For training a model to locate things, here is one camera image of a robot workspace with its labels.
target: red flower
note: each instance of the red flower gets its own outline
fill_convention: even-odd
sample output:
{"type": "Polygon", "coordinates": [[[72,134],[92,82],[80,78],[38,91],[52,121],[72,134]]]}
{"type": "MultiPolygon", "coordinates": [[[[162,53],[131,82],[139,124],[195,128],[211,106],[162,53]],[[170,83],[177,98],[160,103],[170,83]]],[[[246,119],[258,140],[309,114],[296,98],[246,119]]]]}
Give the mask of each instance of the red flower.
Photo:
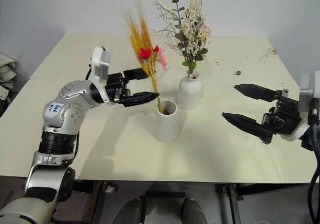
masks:
{"type": "Polygon", "coordinates": [[[154,52],[159,52],[159,46],[157,45],[157,46],[154,48],[153,51],[154,51],[154,52]]]}
{"type": "Polygon", "coordinates": [[[140,54],[139,54],[140,58],[147,60],[148,58],[150,58],[150,56],[151,56],[151,49],[144,49],[144,48],[140,49],[140,54]]]}

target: black cable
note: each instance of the black cable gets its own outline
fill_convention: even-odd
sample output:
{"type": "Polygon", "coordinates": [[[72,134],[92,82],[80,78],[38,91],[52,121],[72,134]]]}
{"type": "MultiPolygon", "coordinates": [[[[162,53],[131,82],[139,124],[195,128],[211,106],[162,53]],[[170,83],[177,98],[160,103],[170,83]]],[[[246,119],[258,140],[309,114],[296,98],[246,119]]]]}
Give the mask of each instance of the black cable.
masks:
{"type": "Polygon", "coordinates": [[[76,142],[75,142],[75,152],[74,152],[74,159],[75,159],[75,157],[77,156],[77,153],[78,153],[78,149],[79,149],[79,136],[80,136],[80,131],[78,132],[78,134],[77,134],[77,139],[76,139],[76,142]]]}
{"type": "Polygon", "coordinates": [[[88,72],[87,72],[87,74],[85,76],[86,80],[89,79],[89,75],[91,74],[91,65],[89,65],[89,66],[90,66],[90,69],[88,70],[88,72]]]}
{"type": "MultiPolygon", "coordinates": [[[[311,141],[312,143],[314,144],[316,150],[317,150],[317,155],[318,155],[318,158],[317,158],[317,168],[318,168],[318,176],[320,176],[320,146],[319,146],[319,140],[318,140],[318,136],[317,136],[317,126],[316,124],[314,123],[311,127],[311,141]]],[[[316,223],[319,223],[320,222],[320,185],[318,187],[319,189],[319,193],[318,193],[318,208],[317,208],[317,215],[315,217],[315,222],[316,223]]]]}
{"type": "Polygon", "coordinates": [[[317,208],[317,215],[316,217],[314,216],[314,210],[313,210],[313,206],[312,206],[312,195],[313,195],[313,189],[314,189],[314,186],[315,186],[315,183],[317,181],[317,178],[319,177],[320,175],[320,147],[319,147],[319,141],[317,139],[317,126],[316,126],[316,123],[313,123],[311,126],[310,126],[310,137],[311,137],[311,144],[313,146],[313,150],[314,150],[314,154],[315,154],[315,157],[317,159],[317,166],[316,166],[316,171],[310,181],[310,185],[309,185],[309,188],[308,188],[308,191],[307,191],[307,202],[308,202],[308,209],[309,209],[309,212],[310,212],[310,216],[311,216],[311,219],[312,219],[312,222],[313,223],[316,223],[318,224],[319,221],[320,221],[320,198],[319,198],[319,202],[318,202],[318,208],[317,208]]]}

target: white wall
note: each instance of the white wall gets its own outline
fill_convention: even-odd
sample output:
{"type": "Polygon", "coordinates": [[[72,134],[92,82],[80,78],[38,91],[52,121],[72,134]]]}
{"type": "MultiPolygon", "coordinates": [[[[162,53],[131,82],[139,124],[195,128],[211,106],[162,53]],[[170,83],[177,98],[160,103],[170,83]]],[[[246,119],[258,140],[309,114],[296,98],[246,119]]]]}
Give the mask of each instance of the white wall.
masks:
{"type": "MultiPolygon", "coordinates": [[[[136,2],[0,0],[0,52],[19,61],[23,82],[65,32],[123,35],[123,10],[136,2]]],[[[153,2],[142,0],[156,29],[161,22],[153,2]]],[[[297,81],[301,73],[320,69],[320,0],[203,0],[203,12],[214,36],[268,37],[297,81]]]]}

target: person's foot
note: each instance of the person's foot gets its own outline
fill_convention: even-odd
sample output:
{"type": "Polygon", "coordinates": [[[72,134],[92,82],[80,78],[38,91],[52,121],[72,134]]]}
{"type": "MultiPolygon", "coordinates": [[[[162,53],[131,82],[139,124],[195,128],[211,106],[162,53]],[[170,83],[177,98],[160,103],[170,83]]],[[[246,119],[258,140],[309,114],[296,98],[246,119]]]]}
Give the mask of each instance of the person's foot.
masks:
{"type": "Polygon", "coordinates": [[[198,202],[186,198],[181,206],[182,224],[207,224],[206,217],[198,202]]]}
{"type": "Polygon", "coordinates": [[[127,202],[115,217],[113,224],[139,224],[145,221],[145,197],[127,202]]]}

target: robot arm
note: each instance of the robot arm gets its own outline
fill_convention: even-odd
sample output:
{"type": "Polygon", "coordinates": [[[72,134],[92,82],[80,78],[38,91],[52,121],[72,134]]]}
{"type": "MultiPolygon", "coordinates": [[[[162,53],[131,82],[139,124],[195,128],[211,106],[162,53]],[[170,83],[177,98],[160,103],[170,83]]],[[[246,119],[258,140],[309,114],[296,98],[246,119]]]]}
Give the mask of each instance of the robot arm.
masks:
{"type": "Polygon", "coordinates": [[[275,107],[263,115],[262,123],[243,115],[223,113],[223,117],[237,128],[259,137],[263,143],[269,144],[274,134],[280,134],[287,141],[302,140],[302,147],[313,150],[309,138],[309,120],[313,115],[319,118],[318,106],[312,106],[313,100],[320,98],[320,71],[301,78],[299,101],[288,98],[289,90],[270,90],[253,84],[241,84],[234,87],[239,92],[253,99],[272,102],[275,107]]]}
{"type": "Polygon", "coordinates": [[[140,105],[159,94],[142,92],[130,95],[127,83],[144,79],[142,69],[108,75],[110,53],[96,47],[88,79],[63,86],[58,96],[43,110],[43,132],[34,153],[26,181],[25,196],[0,210],[0,223],[48,223],[58,202],[72,193],[75,171],[69,167],[75,157],[74,142],[90,108],[102,103],[140,105]]]}

